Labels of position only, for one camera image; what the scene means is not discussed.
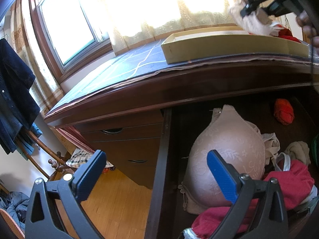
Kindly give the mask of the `person's right hand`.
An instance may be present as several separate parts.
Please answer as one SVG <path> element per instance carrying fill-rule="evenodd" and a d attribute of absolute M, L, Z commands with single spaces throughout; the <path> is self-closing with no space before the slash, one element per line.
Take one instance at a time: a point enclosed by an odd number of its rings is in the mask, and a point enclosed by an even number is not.
<path fill-rule="evenodd" d="M 319 37 L 318 32 L 314 27 L 312 27 L 312 22 L 306 11 L 300 13 L 299 16 L 296 17 L 296 22 L 302 28 L 302 31 L 306 34 L 308 38 L 311 39 L 313 47 L 318 50 L 319 47 Z"/>

